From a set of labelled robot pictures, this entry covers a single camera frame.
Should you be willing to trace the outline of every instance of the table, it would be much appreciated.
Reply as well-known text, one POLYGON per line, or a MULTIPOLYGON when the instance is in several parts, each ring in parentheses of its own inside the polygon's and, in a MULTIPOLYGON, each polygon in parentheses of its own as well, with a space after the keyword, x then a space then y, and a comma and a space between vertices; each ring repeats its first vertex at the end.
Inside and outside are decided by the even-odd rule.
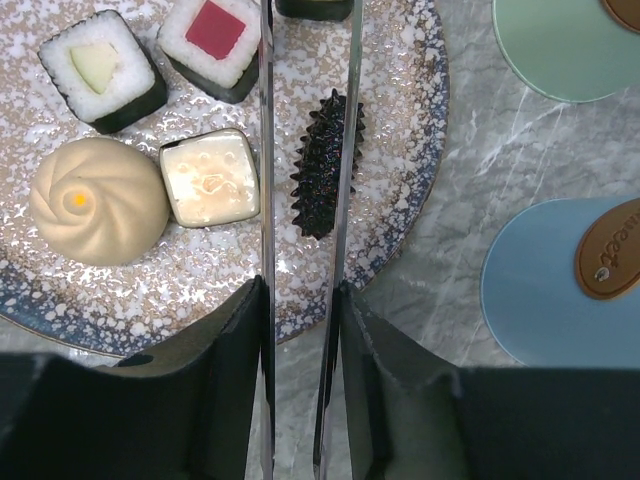
MULTIPOLYGON (((484 255, 499 229, 533 203, 639 190, 633 140, 640 131, 640 89, 584 105, 546 99, 525 87, 502 58, 490 0, 438 3, 451 69, 447 149, 422 215, 365 295, 374 311, 446 360, 515 365, 482 319, 484 255)), ((320 325, 277 350, 278 479, 312 478, 323 339, 320 325)), ((6 323, 0 323, 0 350, 55 351, 88 365, 112 362, 6 323)), ((340 371, 338 379, 329 478, 342 480, 350 469, 340 371)), ((258 449, 252 441, 247 479, 261 478, 258 449)))

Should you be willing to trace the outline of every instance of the orange dot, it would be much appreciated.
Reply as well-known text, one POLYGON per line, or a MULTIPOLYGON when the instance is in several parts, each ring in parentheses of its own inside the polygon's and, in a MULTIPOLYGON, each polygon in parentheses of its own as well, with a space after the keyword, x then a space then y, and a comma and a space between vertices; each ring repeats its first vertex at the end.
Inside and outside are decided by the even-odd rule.
POLYGON ((85 203, 87 203, 87 197, 79 193, 73 197, 73 203, 76 205, 76 207, 82 207, 85 203))

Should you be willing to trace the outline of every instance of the white rice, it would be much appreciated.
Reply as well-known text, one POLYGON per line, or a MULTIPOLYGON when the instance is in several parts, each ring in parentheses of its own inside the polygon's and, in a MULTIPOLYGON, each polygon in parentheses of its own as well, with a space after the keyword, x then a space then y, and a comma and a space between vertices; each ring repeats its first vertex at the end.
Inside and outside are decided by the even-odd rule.
POLYGON ((215 0, 246 25, 232 53, 216 60, 185 38, 205 1, 177 0, 158 32, 158 44, 170 57, 222 88, 232 88, 247 69, 260 43, 260 9, 250 0, 215 0))
POLYGON ((76 116, 91 123, 142 96, 155 83, 147 58, 127 28, 113 11, 101 12, 63 31, 40 47, 43 65, 60 93, 66 95, 76 116), (71 47, 108 42, 118 52, 119 62, 104 93, 94 92, 82 79, 71 60, 71 47))

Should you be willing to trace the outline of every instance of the black spiky sea cucumber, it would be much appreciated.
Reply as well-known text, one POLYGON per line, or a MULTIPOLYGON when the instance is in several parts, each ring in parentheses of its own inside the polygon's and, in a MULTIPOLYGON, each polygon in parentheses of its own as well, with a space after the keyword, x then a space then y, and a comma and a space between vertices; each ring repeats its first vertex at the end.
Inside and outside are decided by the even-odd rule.
MULTIPOLYGON (((302 236, 324 238, 333 230, 340 182, 342 139, 344 136, 344 116, 347 97, 339 95, 334 88, 331 97, 320 100, 321 108, 309 115, 314 122, 307 128, 307 135, 301 137, 304 146, 297 150, 302 158, 294 163, 298 172, 291 175, 298 182, 292 193, 297 200, 292 208, 298 211, 293 224, 302 229, 302 236)), ((357 145, 362 143, 362 103, 358 104, 356 145, 354 146, 353 171, 356 161, 362 157, 357 145)))

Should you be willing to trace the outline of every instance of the sushi roll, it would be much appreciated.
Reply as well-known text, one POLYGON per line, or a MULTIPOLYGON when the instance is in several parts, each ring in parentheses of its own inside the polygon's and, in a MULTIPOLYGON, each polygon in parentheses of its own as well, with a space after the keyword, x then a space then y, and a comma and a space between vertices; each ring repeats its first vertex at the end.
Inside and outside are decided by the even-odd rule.
POLYGON ((242 102, 258 81, 260 8, 252 0, 178 0, 158 44, 178 73, 222 102, 242 102))
POLYGON ((353 0, 276 0, 276 10, 290 18, 341 22, 353 10, 353 0))
POLYGON ((71 112, 115 133, 167 102, 167 85, 120 14, 97 12, 46 41, 38 57, 71 112))

